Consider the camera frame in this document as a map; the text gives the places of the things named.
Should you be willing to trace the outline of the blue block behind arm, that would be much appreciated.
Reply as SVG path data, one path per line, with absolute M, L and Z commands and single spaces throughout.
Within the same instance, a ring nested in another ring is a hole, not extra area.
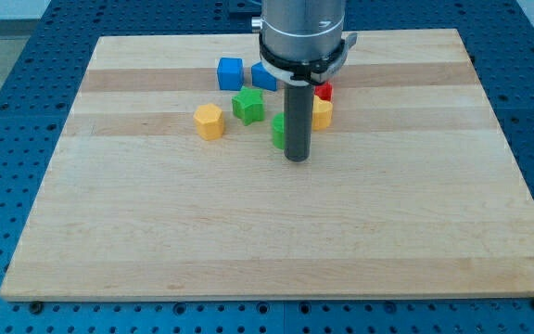
M 257 62 L 251 67 L 252 85 L 269 91 L 277 90 L 277 79 L 272 76 L 262 65 Z

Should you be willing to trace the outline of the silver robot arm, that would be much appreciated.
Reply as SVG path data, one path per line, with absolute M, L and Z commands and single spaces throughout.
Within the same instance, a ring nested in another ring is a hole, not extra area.
M 261 64 L 294 86 L 322 85 L 345 64 L 355 32 L 343 36 L 345 0 L 263 0 Z

